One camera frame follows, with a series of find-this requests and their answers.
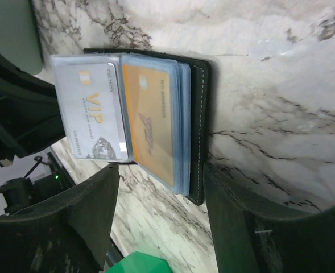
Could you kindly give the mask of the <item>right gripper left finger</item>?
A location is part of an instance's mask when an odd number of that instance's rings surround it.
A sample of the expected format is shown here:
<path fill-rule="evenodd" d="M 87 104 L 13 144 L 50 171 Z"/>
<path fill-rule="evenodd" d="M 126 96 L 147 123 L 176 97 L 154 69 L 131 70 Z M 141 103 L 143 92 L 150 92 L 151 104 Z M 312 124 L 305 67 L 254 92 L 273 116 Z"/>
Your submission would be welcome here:
<path fill-rule="evenodd" d="M 18 213 L 0 216 L 0 272 L 100 272 L 119 188 L 119 166 Z"/>

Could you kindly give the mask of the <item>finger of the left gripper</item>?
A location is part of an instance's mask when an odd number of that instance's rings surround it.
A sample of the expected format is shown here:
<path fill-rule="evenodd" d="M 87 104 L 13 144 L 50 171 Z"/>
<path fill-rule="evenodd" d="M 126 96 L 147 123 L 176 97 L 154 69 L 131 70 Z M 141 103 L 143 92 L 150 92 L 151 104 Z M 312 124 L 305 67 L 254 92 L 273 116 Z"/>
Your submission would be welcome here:
<path fill-rule="evenodd" d="M 0 158 L 29 156 L 64 137 L 55 86 L 0 54 Z"/>

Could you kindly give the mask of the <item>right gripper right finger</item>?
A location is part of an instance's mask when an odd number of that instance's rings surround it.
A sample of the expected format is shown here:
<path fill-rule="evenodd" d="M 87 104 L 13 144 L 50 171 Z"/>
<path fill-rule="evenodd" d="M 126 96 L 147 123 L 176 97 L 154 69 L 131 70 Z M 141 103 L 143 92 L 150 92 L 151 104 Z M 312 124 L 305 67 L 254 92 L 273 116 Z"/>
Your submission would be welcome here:
<path fill-rule="evenodd" d="M 204 165 L 219 272 L 335 272 L 335 206 L 306 213 L 264 198 Z"/>

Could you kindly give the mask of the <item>silver VIP card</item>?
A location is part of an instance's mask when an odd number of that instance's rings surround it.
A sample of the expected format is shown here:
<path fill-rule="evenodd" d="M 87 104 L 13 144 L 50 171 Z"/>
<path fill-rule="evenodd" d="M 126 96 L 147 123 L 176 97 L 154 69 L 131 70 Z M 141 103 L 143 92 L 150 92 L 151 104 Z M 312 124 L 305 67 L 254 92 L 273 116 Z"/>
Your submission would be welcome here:
<path fill-rule="evenodd" d="M 53 55 L 51 65 L 61 118 L 74 157 L 131 161 L 122 115 L 119 58 Z"/>

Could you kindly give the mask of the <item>green plastic bin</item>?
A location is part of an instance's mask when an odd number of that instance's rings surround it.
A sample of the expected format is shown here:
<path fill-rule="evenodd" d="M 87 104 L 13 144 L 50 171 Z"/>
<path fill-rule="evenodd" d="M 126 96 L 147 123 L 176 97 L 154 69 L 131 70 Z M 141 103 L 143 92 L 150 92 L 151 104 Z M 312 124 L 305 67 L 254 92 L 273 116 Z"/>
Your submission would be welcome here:
<path fill-rule="evenodd" d="M 164 259 L 135 251 L 106 270 L 107 273 L 172 273 Z"/>

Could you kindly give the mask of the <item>gold card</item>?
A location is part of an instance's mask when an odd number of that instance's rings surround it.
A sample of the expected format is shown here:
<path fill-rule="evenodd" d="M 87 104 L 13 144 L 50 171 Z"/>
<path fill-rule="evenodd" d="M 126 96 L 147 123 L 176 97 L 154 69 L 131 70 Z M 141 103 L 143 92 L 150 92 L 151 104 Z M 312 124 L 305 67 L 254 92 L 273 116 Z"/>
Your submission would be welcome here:
<path fill-rule="evenodd" d="M 174 188 L 171 99 L 174 69 L 132 61 L 122 65 L 134 160 Z"/>

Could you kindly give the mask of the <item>black leather card holder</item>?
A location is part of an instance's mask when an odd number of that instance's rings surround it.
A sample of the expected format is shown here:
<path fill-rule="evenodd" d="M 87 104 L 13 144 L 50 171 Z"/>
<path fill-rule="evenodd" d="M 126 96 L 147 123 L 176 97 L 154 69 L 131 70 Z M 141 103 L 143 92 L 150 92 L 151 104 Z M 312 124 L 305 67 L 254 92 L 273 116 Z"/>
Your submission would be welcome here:
<path fill-rule="evenodd" d="M 172 144 L 175 167 L 174 182 L 176 186 L 174 188 L 168 187 L 156 179 L 154 175 L 141 168 L 174 194 L 186 197 L 195 205 L 202 204 L 204 193 L 202 186 L 203 164 L 208 152 L 205 119 L 212 74 L 210 63 L 202 59 L 135 49 L 87 48 L 81 55 L 92 54 L 119 58 L 123 85 L 123 90 L 121 91 L 123 101 L 122 115 L 125 120 L 125 132 L 130 141 L 130 154 L 132 157 L 131 161 L 120 164 L 137 164 L 140 166 L 134 160 L 122 65 L 132 61 L 137 65 L 148 63 L 175 70 L 177 88 L 173 91 L 173 98 L 171 99 L 171 113 L 173 114 Z"/>

